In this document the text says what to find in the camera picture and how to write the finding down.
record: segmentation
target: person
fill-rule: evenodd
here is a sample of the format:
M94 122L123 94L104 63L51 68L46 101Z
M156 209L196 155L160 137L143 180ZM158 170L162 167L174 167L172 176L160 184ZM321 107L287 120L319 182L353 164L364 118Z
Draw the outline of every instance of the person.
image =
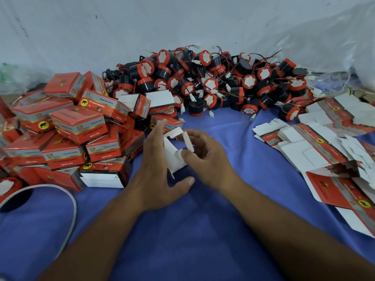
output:
M144 141L141 166L128 186L38 280L107 280L137 217L144 211L163 208L189 191L193 177L173 187L167 184L165 124L159 121ZM186 132L194 145L194 153L182 152L186 164L204 184L237 208L289 279L375 280L371 262L246 184L219 142L202 131Z

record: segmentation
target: person's left hand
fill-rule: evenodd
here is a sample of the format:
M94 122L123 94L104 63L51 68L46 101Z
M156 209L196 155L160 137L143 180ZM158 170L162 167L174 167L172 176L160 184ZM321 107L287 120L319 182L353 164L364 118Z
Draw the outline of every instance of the person's left hand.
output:
M190 176L167 184L167 163L164 154L163 130L167 120L158 121L143 142L143 159L140 168L124 192L120 194L136 207L139 213L163 208L188 193L195 179Z

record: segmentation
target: pile of red boxes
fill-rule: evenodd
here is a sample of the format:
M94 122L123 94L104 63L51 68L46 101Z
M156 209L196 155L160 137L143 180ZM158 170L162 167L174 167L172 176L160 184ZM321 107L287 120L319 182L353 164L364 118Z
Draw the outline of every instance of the pile of red boxes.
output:
M151 119L151 100L145 95L129 95L125 101L112 98L104 80L90 71L56 74L11 107L1 101L0 178L76 191L124 188L149 125L163 118L170 121L166 130L182 125L162 114ZM174 108L174 101L167 104Z

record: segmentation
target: blue cloth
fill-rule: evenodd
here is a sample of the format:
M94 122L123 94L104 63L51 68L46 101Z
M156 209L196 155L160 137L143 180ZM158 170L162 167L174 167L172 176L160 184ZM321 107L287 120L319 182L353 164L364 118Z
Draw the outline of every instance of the blue cloth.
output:
M185 118L184 128L205 130L225 148L236 172L272 200L375 263L375 239L352 230L333 208L317 202L302 176L281 153L255 139L251 128L277 117L276 110L249 117L229 108ZM361 136L375 143L375 134ZM134 161L134 172L141 156ZM192 174L186 167L176 179ZM86 188L75 193L72 242L120 193ZM57 189L37 189L30 200L0 215L0 276L33 280L58 252L70 226L72 203ZM200 181L170 206L143 213L127 238L110 280L283 280L272 257L236 209Z

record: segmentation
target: person's right hand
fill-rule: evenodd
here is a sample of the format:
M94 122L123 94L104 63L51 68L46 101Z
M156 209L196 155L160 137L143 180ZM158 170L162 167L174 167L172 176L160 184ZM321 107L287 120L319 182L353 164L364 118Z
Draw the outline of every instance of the person's right hand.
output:
M194 153L184 149L181 153L185 163L199 176L200 180L213 189L219 190L237 177L220 143L206 132L185 130L194 145Z

